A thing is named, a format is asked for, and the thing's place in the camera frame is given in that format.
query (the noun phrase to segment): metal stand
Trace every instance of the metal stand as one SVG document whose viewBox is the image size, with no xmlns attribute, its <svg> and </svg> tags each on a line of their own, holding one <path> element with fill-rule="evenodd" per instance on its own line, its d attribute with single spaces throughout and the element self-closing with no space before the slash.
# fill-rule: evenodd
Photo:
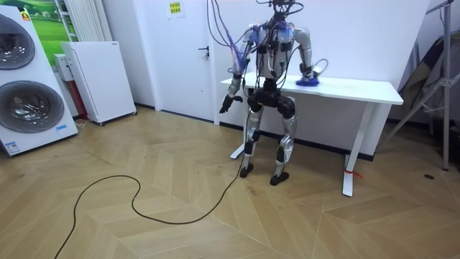
<svg viewBox="0 0 460 259">
<path fill-rule="evenodd" d="M 438 110 L 444 110 L 444 121 L 443 121 L 443 169 L 447 171 L 449 169 L 449 102 L 451 97 L 451 87 L 460 80 L 460 74 L 454 79 L 451 79 L 451 4 L 454 0 L 448 0 L 428 10 L 426 14 L 430 14 L 440 8 L 444 8 L 444 73 L 443 78 L 434 85 L 434 87 L 415 105 L 412 110 L 396 125 L 396 127 L 389 133 L 386 138 L 381 141 L 377 146 L 377 150 L 382 147 L 403 125 L 406 123 L 419 108 L 424 107 L 425 112 L 431 113 Z M 416 54 L 417 65 L 420 63 L 420 56 L 418 51 L 418 43 L 415 44 L 414 51 Z M 442 86 L 444 95 L 444 106 L 436 109 L 430 109 L 425 105 L 427 100 Z M 433 131 L 432 119 L 430 117 L 430 133 Z"/>
</svg>

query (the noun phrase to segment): door handle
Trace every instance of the door handle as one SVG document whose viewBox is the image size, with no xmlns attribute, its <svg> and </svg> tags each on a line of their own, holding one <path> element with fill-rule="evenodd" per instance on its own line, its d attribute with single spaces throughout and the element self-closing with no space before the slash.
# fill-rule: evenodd
<svg viewBox="0 0 460 259">
<path fill-rule="evenodd" d="M 208 52 L 206 53 L 206 59 L 209 59 L 209 46 L 199 48 L 198 50 L 206 50 L 206 51 L 208 51 Z"/>
</svg>

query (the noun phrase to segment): white refrigerator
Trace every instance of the white refrigerator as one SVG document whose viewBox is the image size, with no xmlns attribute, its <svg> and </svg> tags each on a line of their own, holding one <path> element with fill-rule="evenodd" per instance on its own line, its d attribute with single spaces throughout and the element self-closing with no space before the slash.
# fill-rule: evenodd
<svg viewBox="0 0 460 259">
<path fill-rule="evenodd" d="M 88 118 L 100 126 L 137 114 L 118 42 L 62 42 Z"/>
</svg>

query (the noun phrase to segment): humanoid robot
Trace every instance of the humanoid robot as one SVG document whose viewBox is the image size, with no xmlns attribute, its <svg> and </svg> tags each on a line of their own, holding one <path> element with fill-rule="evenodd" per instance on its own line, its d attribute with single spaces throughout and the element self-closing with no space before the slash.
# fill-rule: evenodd
<svg viewBox="0 0 460 259">
<path fill-rule="evenodd" d="M 260 136 L 259 126 L 264 107 L 277 108 L 282 115 L 284 135 L 279 141 L 275 174 L 270 179 L 270 184 L 276 186 L 289 178 L 289 173 L 286 173 L 284 168 L 293 152 L 297 127 L 298 118 L 295 110 L 295 100 L 292 97 L 283 96 L 277 85 L 277 81 L 282 78 L 285 72 L 287 73 L 295 42 L 300 44 L 298 47 L 302 60 L 300 72 L 303 75 L 301 81 L 304 85 L 309 83 L 312 83 L 312 85 L 318 84 L 318 74 L 313 71 L 309 32 L 285 21 L 289 14 L 300 11 L 298 9 L 290 12 L 291 7 L 296 4 L 302 6 L 302 4 L 296 3 L 295 0 L 271 0 L 265 3 L 273 6 L 275 14 L 268 22 L 250 25 L 243 36 L 239 52 L 233 52 L 233 79 L 220 113 L 227 112 L 233 101 L 243 101 L 243 98 L 237 96 L 236 93 L 240 89 L 242 81 L 244 87 L 243 74 L 249 64 L 249 56 L 251 53 L 256 52 L 257 75 L 258 78 L 264 77 L 265 81 L 262 88 L 256 86 L 253 91 L 249 91 L 247 98 L 250 110 L 245 132 L 244 158 L 239 175 L 242 178 L 246 178 L 253 169 L 250 160 L 254 155 L 256 142 Z"/>
</svg>

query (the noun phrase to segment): sign on wall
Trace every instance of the sign on wall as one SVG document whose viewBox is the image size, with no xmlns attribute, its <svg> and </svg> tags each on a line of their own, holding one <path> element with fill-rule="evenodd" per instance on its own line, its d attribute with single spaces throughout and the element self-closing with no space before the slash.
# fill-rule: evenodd
<svg viewBox="0 0 460 259">
<path fill-rule="evenodd" d="M 171 1 L 167 12 L 167 18 L 184 17 L 184 3 L 181 1 Z"/>
</svg>

